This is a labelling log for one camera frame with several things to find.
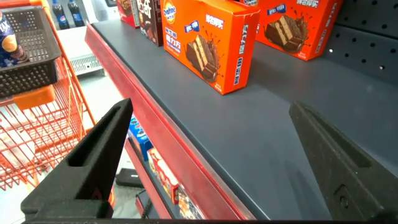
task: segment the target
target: store shelf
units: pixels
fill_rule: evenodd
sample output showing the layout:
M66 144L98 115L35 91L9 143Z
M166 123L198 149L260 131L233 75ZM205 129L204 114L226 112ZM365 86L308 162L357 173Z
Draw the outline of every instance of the store shelf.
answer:
M148 176L148 178L152 182L152 185L156 189L156 193L161 198L162 203L165 205L167 212L170 214L171 218L182 219L182 217L180 215L180 207L178 207L178 205L174 205L172 203L171 199L169 199L169 196L163 189L163 186L160 184L160 182L156 179L156 176L150 170L149 163L142 159L140 151L135 147L134 143L130 139L128 139L128 141L126 140L126 144L130 144L129 147L125 147L129 156L131 156L131 154L134 153L135 154L134 157L137 157L139 159L139 162L141 163L141 165L143 166L143 168L145 170L145 173L139 172L137 170L137 174L140 177L140 179L142 178L141 176L143 176L143 175Z
M146 191L143 191L138 194L138 197L136 198L136 205L137 209L140 215L144 212L145 206L147 206L149 200L148 193ZM148 217L150 219L159 219L159 214L156 212L156 209L152 205L149 209L148 212Z
M289 116L296 100L398 175L396 86L256 43L248 86L221 96L139 30L93 27L86 41L206 218L330 219Z

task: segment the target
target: blue bottle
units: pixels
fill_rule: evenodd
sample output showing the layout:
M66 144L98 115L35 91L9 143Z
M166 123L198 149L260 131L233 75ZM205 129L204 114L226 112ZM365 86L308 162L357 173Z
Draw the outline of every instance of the blue bottle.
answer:
M54 12L55 16L57 17L58 24L60 29L69 29L69 22L65 13L63 11L63 7L61 4L58 3L57 0L53 0L52 11Z

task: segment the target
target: chocolate cake box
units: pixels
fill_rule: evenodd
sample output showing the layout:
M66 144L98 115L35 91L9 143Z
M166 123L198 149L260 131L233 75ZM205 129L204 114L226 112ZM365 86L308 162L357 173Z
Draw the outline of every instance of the chocolate cake box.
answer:
M259 9L224 0L161 0L164 48L221 94L246 86Z
M240 0L261 9L256 40L302 60L320 56L343 0Z
M139 28L138 8L136 0L117 0L120 20L134 28Z
M155 45L163 44L161 0L136 0L139 11L141 33Z

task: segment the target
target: gray shelf surface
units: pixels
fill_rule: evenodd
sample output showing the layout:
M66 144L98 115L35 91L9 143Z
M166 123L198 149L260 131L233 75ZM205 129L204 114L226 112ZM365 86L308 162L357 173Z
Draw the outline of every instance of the gray shelf surface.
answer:
M330 219L289 116L300 100L398 176L398 88L256 43L246 88L221 96L121 21L95 29L258 219Z
M166 204L166 207L168 208L171 217L173 219L183 219L182 216L180 215L180 207L178 205L173 204L172 200L169 198L166 191L164 190L162 184L156 178L155 174L151 171L148 161L143 160L143 158L141 156L141 151L135 147L134 143L132 143L132 140L130 138L129 138L129 142L130 142L132 148L134 149L134 152L138 155L138 158L141 161L142 165L144 165L145 171L147 172L150 180L152 181L153 185L155 186L157 193L162 198L163 203ZM144 206L147 203L146 200L141 201L141 202Z

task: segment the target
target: orange snack box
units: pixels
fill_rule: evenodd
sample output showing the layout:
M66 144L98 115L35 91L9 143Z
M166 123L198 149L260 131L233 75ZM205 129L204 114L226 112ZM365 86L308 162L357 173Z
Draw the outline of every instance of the orange snack box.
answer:
M157 179L160 181L160 177L159 177L159 173L158 173L158 168L157 168L157 164L159 163L159 161L161 161L163 158L162 156L160 156L160 154L157 152L156 148L152 148L149 149L147 151L148 154L148 163L149 163L149 167L151 169L151 171L155 174L155 176L157 177Z
M174 177L172 171L169 169L164 160L161 160L157 164L158 173L160 177L160 183L167 195L171 198L173 204L178 205L178 182Z
M160 0L164 48L221 94L248 82L259 9L223 0Z
M172 202L178 204L178 182L156 148L149 149L148 162L151 171L162 184Z
M320 56L343 0L240 0L261 9L256 40L302 60Z

